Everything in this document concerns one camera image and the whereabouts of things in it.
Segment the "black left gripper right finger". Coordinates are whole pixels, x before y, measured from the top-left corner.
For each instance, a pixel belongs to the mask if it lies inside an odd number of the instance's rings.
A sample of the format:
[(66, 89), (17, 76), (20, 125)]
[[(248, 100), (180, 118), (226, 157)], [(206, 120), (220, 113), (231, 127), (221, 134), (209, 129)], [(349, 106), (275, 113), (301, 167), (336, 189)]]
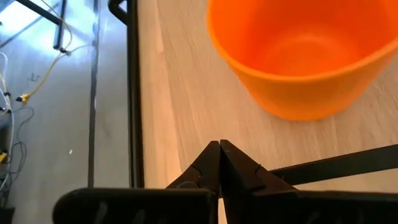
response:
[(232, 224), (398, 224), (398, 194), (298, 190), (227, 140), (220, 185)]

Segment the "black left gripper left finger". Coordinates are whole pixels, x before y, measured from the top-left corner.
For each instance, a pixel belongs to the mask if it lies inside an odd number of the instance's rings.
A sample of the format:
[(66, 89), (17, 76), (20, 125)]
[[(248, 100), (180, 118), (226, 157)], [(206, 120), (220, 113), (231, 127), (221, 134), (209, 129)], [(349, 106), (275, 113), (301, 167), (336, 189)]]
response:
[(220, 144), (211, 141), (165, 189), (81, 188), (56, 202), (54, 224), (217, 224)]

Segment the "orange plastic cup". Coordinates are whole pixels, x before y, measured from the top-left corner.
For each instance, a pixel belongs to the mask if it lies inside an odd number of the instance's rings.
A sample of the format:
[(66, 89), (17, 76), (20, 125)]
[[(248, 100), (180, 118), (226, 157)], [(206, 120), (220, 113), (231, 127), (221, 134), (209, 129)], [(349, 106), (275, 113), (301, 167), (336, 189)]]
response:
[(206, 23), (254, 100), (291, 120), (347, 108), (398, 54), (398, 0), (208, 0)]

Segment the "dark metal stand leg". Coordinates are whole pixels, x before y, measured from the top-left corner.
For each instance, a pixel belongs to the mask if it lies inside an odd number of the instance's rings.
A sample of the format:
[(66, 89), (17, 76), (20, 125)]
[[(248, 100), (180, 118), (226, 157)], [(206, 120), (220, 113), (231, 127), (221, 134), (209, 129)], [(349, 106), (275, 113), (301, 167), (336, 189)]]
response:
[(27, 7), (28, 9), (36, 12), (38, 15), (48, 19), (50, 22), (53, 22), (56, 25), (60, 25), (62, 23), (60, 18), (46, 11), (45, 9), (41, 8), (37, 4), (33, 3), (31, 0), (16, 0), (16, 1), (22, 4), (23, 6)]
[(54, 14), (58, 17), (58, 23), (57, 23), (57, 30), (55, 32), (53, 48), (59, 51), (62, 48), (62, 42), (63, 42), (63, 31), (64, 31), (63, 20), (65, 18), (66, 7), (67, 7), (67, 0), (60, 0), (58, 2), (57, 8), (54, 10)]

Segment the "black metal table frame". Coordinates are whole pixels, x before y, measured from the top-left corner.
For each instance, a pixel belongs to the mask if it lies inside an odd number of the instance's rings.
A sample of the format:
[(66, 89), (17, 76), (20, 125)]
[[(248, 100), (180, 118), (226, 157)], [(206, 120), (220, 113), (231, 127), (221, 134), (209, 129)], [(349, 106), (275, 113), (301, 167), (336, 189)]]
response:
[(130, 186), (132, 188), (143, 188), (145, 187), (145, 178), (138, 0), (108, 0), (108, 9), (127, 27), (127, 105)]

